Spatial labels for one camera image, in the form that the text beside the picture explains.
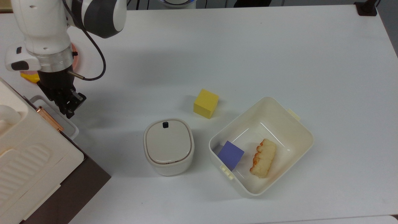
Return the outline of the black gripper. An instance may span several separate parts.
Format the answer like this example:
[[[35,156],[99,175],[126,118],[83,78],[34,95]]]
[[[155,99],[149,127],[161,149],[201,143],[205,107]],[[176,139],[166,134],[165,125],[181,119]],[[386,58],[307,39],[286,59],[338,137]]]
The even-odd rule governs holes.
[[[38,71],[37,85],[45,96],[58,106],[60,112],[68,119],[75,115],[75,111],[87,99],[82,93],[76,93],[73,85],[75,77],[67,70],[59,72]]]

